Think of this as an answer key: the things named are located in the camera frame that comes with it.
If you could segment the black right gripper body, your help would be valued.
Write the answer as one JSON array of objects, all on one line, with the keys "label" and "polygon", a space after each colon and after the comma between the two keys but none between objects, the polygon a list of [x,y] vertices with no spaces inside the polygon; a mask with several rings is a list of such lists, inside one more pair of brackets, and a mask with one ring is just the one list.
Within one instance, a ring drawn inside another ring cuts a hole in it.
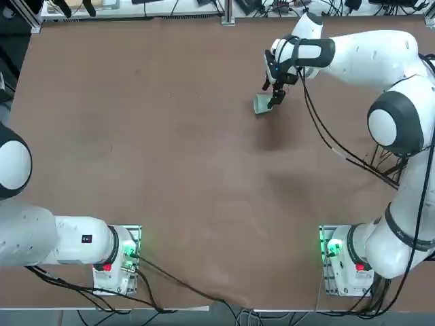
[{"label": "black right gripper body", "polygon": [[269,78],[271,85],[283,87],[283,85],[294,85],[298,81],[297,72],[282,72],[279,70],[279,64],[275,60],[275,55],[270,50],[264,52],[264,63],[266,77]]}]

